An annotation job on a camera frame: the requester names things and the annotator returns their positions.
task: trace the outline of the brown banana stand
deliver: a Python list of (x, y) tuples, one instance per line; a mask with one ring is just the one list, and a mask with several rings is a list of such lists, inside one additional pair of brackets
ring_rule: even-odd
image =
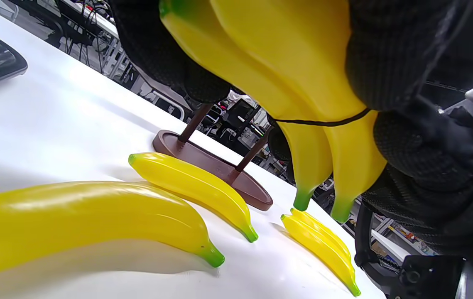
[(270, 129), (257, 141), (238, 165), (233, 165), (189, 141), (190, 136), (205, 118), (210, 108), (212, 108), (212, 104), (203, 104), (181, 135), (167, 130), (159, 131), (153, 140), (155, 151), (176, 157), (214, 174), (231, 185), (248, 205), (267, 211), (273, 204), (273, 200), (254, 178), (244, 172), (244, 168), (266, 144)]

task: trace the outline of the plastic banana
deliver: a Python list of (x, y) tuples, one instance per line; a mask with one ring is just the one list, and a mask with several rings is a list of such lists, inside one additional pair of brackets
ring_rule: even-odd
[(320, 235), (323, 236), (322, 240), (329, 242), (333, 246), (336, 246), (338, 249), (337, 251), (343, 254), (344, 260), (350, 262), (349, 249), (345, 243), (343, 243), (343, 241), (338, 236), (336, 236), (335, 233), (333, 233), (333, 231), (320, 223), (316, 218), (312, 217), (307, 212), (301, 212), (295, 208), (290, 209), (290, 212), (292, 212), (292, 215), (297, 218), (297, 220), (305, 223), (305, 225), (308, 225), (316, 232), (320, 233)]
[[(345, 59), (350, 38), (346, 0), (210, 0), (225, 32), (274, 72), (324, 122), (342, 121), (366, 107), (350, 88)], [(331, 144), (336, 200), (332, 216), (348, 219), (354, 199), (380, 176), (385, 160), (375, 146), (377, 112), (322, 127)], [(297, 197), (304, 211), (310, 197)]]
[(355, 297), (361, 294), (356, 285), (354, 267), (350, 261), (342, 258), (335, 246), (323, 240), (320, 233), (294, 216), (282, 215), (280, 219), (290, 235), (327, 265)]
[(214, 174), (160, 153), (132, 154), (129, 163), (145, 180), (217, 214), (249, 242), (259, 238), (244, 199)]
[[(208, 0), (162, 0), (160, 6), (166, 28), (204, 68), (251, 95), (276, 119), (318, 119), (297, 91), (229, 38)], [(297, 202), (304, 202), (332, 172), (331, 147), (321, 127), (279, 126), (292, 152)]]
[(87, 181), (0, 193), (0, 271), (62, 250), (120, 239), (155, 240), (212, 267), (225, 258), (188, 203), (139, 183)]

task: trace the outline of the black glove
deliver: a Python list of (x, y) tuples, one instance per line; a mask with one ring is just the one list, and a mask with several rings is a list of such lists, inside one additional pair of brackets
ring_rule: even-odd
[[(218, 101), (230, 85), (195, 64), (159, 18), (158, 0), (111, 0), (130, 59), (153, 79), (200, 102)], [(458, 32), (471, 0), (350, 0), (352, 38), (346, 72), (369, 108), (381, 113), (375, 141), (388, 160), (363, 194), (441, 254), (473, 262), (473, 120), (440, 115), (419, 93)], [(270, 148), (289, 159), (276, 129)]]

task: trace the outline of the toy banana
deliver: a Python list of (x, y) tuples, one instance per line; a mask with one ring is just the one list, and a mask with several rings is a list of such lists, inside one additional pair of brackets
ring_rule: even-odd
[[(344, 71), (350, 38), (346, 0), (210, 2), (232, 40), (315, 110), (318, 118), (305, 120), (335, 122), (367, 113)], [(354, 199), (371, 187), (386, 164), (373, 140), (376, 117), (371, 111), (344, 125), (322, 127), (333, 157), (336, 200), (331, 215), (340, 222), (348, 219)], [(309, 200), (297, 197), (294, 206), (304, 211)]]
[(327, 265), (355, 297), (361, 294), (356, 285), (354, 267), (341, 257), (335, 246), (325, 242), (319, 233), (293, 216), (282, 215), (280, 219), (290, 235)]
[[(277, 119), (318, 119), (314, 107), (273, 71), (242, 51), (219, 24), (208, 0), (162, 0), (162, 22), (204, 68), (251, 95)], [(298, 202), (332, 172), (331, 147), (321, 127), (279, 123), (292, 152)]]
[(132, 154), (129, 163), (145, 180), (217, 214), (249, 242), (259, 238), (244, 199), (214, 174), (160, 153)]
[(155, 240), (212, 267), (225, 258), (182, 199), (139, 183), (65, 182), (0, 193), (0, 271), (62, 250), (119, 239)]
[(308, 225), (312, 229), (314, 229), (317, 233), (319, 233), (321, 236), (323, 236), (322, 240), (325, 242), (329, 242), (333, 246), (336, 246), (338, 249), (338, 252), (343, 254), (344, 259), (348, 262), (350, 262), (350, 251), (343, 243), (343, 241), (333, 233), (328, 227), (320, 223), (316, 218), (312, 217), (310, 214), (307, 212), (301, 212), (295, 208), (291, 208), (290, 212), (292, 212), (292, 215), (305, 225)]

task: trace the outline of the white table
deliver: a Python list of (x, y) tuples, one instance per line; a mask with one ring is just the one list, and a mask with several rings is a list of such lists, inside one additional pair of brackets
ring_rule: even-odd
[[(72, 180), (140, 180), (130, 153), (152, 151), (159, 129), (185, 124), (88, 66), (0, 17), (0, 38), (28, 62), (23, 76), (0, 82), (0, 192)], [(241, 156), (198, 132), (204, 148), (236, 163)], [(246, 171), (271, 194), (268, 212), (251, 208), (259, 234), (253, 244), (211, 212), (204, 217), (226, 262), (219, 269), (156, 242), (123, 240), (77, 248), (0, 273), (0, 298), (352, 298), (316, 257), (282, 234), (295, 188), (250, 164)], [(354, 240), (321, 208), (309, 212)], [(384, 295), (360, 270), (360, 299)]]

